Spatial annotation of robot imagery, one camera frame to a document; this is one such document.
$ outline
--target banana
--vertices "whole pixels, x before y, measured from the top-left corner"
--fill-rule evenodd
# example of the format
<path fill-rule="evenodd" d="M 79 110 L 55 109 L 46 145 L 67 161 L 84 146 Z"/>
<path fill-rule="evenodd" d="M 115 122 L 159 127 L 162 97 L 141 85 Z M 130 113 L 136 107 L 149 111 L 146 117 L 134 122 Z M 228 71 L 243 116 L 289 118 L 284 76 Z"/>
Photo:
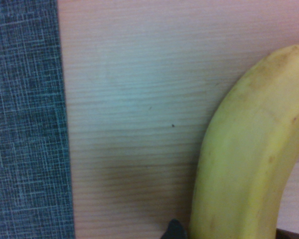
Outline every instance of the banana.
<path fill-rule="evenodd" d="M 299 44 L 238 80 L 204 136 L 191 239 L 274 239 L 281 197 L 299 156 Z"/>

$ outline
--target blue-gray textured fabric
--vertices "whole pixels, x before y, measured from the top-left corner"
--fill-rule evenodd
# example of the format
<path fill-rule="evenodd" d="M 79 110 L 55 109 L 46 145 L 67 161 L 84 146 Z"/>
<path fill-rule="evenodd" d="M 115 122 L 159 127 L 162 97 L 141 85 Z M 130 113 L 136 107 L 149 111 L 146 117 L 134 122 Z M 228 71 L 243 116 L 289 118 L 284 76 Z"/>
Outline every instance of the blue-gray textured fabric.
<path fill-rule="evenodd" d="M 0 0 L 0 239 L 74 238 L 55 0 Z"/>

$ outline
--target table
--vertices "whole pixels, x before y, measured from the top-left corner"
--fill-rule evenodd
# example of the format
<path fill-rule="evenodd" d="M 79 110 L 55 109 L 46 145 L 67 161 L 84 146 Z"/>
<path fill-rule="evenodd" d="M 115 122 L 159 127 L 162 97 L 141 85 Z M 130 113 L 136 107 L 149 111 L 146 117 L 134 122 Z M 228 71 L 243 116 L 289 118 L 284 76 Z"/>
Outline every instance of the table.
<path fill-rule="evenodd" d="M 236 80 L 299 43 L 299 1 L 59 0 L 77 239 L 188 225 L 204 131 Z M 278 227 L 299 233 L 299 160 Z"/>

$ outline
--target crosshatch pattern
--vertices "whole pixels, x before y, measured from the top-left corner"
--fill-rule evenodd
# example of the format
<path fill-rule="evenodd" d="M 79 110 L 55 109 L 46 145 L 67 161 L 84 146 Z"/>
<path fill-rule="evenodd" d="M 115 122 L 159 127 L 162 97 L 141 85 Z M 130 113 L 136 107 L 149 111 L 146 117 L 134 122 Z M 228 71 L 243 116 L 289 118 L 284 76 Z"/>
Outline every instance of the crosshatch pattern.
<path fill-rule="evenodd" d="M 55 0 L 0 1 L 0 239 L 74 238 Z"/>

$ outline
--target brown spot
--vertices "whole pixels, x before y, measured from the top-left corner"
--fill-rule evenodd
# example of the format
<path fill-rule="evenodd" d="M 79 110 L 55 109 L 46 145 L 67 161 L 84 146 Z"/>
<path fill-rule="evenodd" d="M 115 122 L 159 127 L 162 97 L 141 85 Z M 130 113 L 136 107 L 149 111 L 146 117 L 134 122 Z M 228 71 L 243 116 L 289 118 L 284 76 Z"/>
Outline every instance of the brown spot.
<path fill-rule="evenodd" d="M 272 163 L 274 161 L 275 157 L 274 156 L 270 156 L 268 162 Z"/>
<path fill-rule="evenodd" d="M 210 230 L 211 231 L 214 231 L 216 228 L 216 218 L 215 218 L 215 215 L 213 215 L 211 221 L 210 221 Z"/>

